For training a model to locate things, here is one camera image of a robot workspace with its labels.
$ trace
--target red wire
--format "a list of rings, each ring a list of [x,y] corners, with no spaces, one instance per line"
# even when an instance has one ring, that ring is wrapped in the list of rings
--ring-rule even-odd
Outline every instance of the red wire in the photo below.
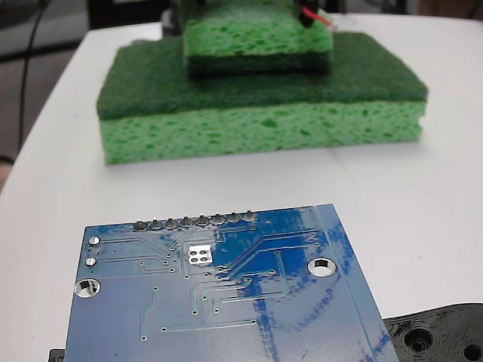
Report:
[[[314,20],[318,20],[318,21],[324,23],[325,25],[327,25],[327,26],[329,26],[331,28],[334,28],[334,25],[333,25],[333,23],[330,20],[327,20],[324,17],[321,17],[320,15],[314,13],[313,11],[311,11],[310,9],[308,9],[307,6],[303,6],[302,7],[302,11],[303,11],[303,13],[306,16],[308,16],[308,17],[310,17],[310,18],[312,18]]]

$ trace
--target blue circuit board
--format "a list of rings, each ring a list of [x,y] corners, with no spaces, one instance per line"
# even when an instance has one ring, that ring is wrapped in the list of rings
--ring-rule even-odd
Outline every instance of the blue circuit board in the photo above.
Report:
[[[66,362],[396,362],[332,205],[85,229]]]

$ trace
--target stacked sponges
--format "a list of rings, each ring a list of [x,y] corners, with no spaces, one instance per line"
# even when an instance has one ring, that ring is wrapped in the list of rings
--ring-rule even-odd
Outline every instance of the stacked sponges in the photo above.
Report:
[[[97,104],[107,163],[418,139],[427,89],[402,61],[367,35],[304,28],[292,0],[255,1],[208,0],[184,38],[118,52]],[[276,30],[298,35],[272,43]]]

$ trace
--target white tabletop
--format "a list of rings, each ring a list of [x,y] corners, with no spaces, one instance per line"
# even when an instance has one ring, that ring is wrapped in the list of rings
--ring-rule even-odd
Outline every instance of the white tabletop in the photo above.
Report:
[[[0,351],[63,348],[84,227],[334,203],[384,318],[483,302],[483,25],[350,15],[429,86],[419,143],[103,163],[97,95],[115,51],[160,25],[93,31],[0,196]]]

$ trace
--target mounting hole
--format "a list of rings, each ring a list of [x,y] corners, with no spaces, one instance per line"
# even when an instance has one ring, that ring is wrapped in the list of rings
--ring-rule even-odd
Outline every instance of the mounting hole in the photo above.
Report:
[[[330,277],[337,270],[335,262],[326,258],[314,259],[307,267],[309,272],[316,277]]]
[[[476,362],[477,360],[481,360],[481,356],[483,352],[481,352],[481,348],[477,345],[469,345],[463,351],[463,354],[467,360],[472,362]]]
[[[82,279],[74,286],[74,294],[79,298],[92,298],[99,293],[100,283],[95,279]]]
[[[427,351],[433,344],[432,334],[422,328],[416,328],[405,336],[406,346],[414,353]]]

